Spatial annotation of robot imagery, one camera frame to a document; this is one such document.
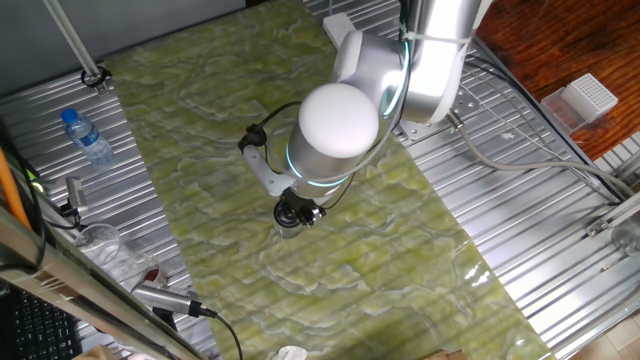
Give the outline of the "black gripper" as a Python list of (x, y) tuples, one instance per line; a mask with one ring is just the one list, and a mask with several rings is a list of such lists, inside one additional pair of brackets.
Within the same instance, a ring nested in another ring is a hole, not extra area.
[(292, 220), (292, 210), (300, 210), (299, 221), (305, 226), (313, 226), (326, 215), (326, 210), (312, 199), (302, 198), (291, 189), (286, 189), (274, 207), (275, 220)]

